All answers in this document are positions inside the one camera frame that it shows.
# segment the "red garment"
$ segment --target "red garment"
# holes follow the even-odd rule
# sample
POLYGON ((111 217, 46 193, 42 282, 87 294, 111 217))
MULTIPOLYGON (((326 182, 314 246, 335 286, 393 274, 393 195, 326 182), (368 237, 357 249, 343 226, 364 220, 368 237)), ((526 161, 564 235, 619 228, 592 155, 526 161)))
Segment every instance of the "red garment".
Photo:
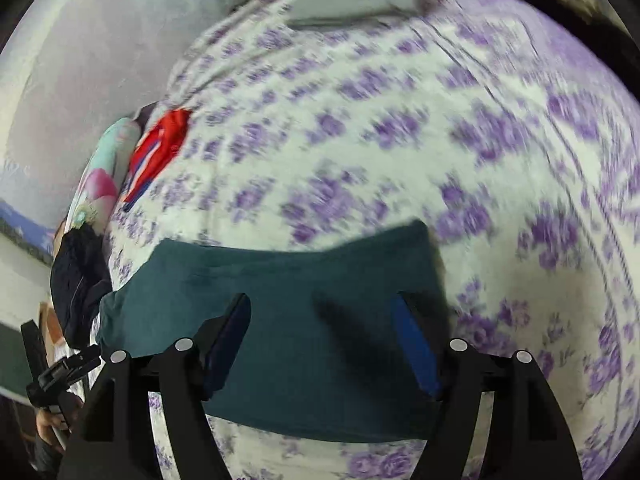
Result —
POLYGON ((146 134, 129 162, 129 172, 132 177, 125 202, 138 199, 141 190, 148 187, 149 183, 177 155, 187 136, 190 115, 191 111, 183 108, 169 110, 146 134))

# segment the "black jacket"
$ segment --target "black jacket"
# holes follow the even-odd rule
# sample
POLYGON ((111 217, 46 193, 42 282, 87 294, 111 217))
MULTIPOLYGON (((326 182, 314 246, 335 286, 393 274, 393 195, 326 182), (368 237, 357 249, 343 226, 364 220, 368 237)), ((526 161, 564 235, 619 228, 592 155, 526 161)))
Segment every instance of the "black jacket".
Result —
POLYGON ((87 224, 62 237, 51 269, 51 298, 65 340, 71 348, 89 345, 89 332, 100 300, 111 292, 102 255, 102 237, 87 224))

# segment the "mattress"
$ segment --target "mattress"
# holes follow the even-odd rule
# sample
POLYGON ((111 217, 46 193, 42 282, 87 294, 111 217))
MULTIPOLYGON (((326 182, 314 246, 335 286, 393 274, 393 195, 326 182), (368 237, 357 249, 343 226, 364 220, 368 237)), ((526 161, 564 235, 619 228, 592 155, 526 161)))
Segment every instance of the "mattress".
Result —
MULTIPOLYGON (((174 66, 149 127, 187 107, 188 138, 129 212, 116 205, 114 288, 164 238, 321 250, 420 218, 453 333, 529 349, 584 477, 599 478, 639 420, 638 102, 519 0, 441 0, 391 27, 325 32, 285 27, 292 1, 252 0, 174 66)), ((150 408, 163 475, 178 478, 158 394, 150 408)), ((490 411, 486 395, 468 478, 490 411)), ((209 425, 234 478, 409 478, 424 447, 209 425)))

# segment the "dark green towel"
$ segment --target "dark green towel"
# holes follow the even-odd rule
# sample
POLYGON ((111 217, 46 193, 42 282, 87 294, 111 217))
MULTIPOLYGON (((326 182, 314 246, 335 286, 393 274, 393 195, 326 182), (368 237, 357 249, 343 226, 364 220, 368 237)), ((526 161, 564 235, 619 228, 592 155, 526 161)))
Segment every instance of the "dark green towel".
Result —
POLYGON ((437 405, 418 390, 396 342, 390 300, 426 291, 446 312, 421 222, 320 253, 273 253, 162 241, 100 304, 98 343, 161 352, 220 316, 235 293, 251 325, 210 415, 337 442, 428 438, 437 405))

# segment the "wrinkled sheet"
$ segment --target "wrinkled sheet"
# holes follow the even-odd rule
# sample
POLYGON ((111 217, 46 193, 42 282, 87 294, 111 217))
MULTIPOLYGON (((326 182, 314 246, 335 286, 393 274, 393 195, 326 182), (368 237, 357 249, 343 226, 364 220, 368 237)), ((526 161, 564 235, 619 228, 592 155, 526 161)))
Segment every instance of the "wrinkled sheet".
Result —
MULTIPOLYGON (((286 28, 292 1, 252 1, 174 67, 149 124, 186 106, 191 129, 135 208, 116 206, 114 288, 165 237, 305 251, 421 218, 454 333, 529 349, 584 477, 599 478, 638 423, 638 102, 518 0, 442 0, 395 27, 326 33, 286 28)), ((162 471, 178 478, 157 394, 150 406, 162 471)), ((486 396, 470 478, 489 420, 486 396)), ((404 479, 424 446, 209 423, 233 478, 404 479)))

